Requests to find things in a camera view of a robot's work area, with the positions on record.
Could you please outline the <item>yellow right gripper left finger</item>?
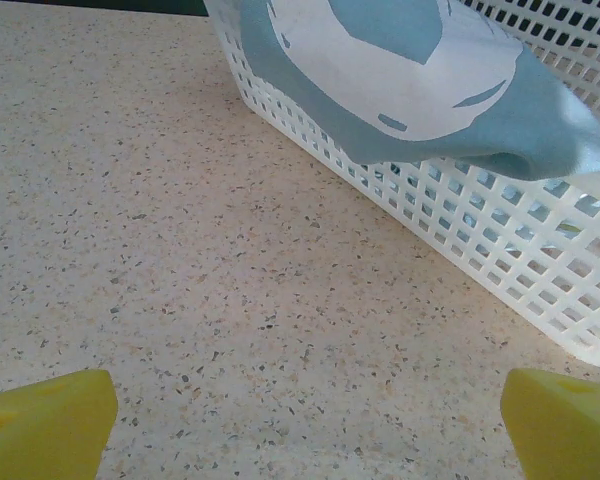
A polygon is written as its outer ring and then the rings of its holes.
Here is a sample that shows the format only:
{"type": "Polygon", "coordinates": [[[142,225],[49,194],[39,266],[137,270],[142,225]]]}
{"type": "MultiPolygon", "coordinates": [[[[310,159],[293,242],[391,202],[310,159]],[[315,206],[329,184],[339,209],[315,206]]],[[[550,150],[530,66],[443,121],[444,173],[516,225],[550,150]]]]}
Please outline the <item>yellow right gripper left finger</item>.
{"type": "Polygon", "coordinates": [[[106,370],[0,393],[0,480],[95,480],[118,402],[106,370]]]}

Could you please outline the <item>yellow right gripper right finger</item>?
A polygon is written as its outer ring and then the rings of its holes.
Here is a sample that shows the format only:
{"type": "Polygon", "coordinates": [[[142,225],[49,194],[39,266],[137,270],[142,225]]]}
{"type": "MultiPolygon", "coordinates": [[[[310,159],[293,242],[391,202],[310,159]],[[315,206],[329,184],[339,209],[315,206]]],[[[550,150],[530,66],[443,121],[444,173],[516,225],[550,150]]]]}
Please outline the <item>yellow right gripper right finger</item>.
{"type": "Polygon", "coordinates": [[[513,369],[501,415],[525,480],[600,480],[600,383],[513,369]]]}

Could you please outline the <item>blue t-shirt with white print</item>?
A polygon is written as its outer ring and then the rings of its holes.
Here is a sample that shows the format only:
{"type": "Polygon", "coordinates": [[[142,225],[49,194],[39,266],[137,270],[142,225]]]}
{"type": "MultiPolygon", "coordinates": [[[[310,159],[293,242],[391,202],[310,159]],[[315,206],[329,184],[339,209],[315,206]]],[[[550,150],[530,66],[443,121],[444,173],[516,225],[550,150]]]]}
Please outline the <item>blue t-shirt with white print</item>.
{"type": "Polygon", "coordinates": [[[358,164],[450,157],[521,180],[600,172],[600,122],[459,0],[242,0],[253,73],[358,164]]]}

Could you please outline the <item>white plastic lattice basket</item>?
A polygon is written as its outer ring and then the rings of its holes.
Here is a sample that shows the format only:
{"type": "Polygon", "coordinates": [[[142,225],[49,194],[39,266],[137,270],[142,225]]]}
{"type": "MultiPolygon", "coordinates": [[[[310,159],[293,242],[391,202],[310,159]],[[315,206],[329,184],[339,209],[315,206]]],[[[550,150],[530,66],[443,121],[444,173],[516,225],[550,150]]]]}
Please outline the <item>white plastic lattice basket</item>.
{"type": "MultiPolygon", "coordinates": [[[[600,367],[600,173],[535,182],[454,159],[358,165],[243,54],[241,0],[204,0],[245,104],[575,356],[600,367]]],[[[468,0],[600,118],[600,0],[468,0]]]]}

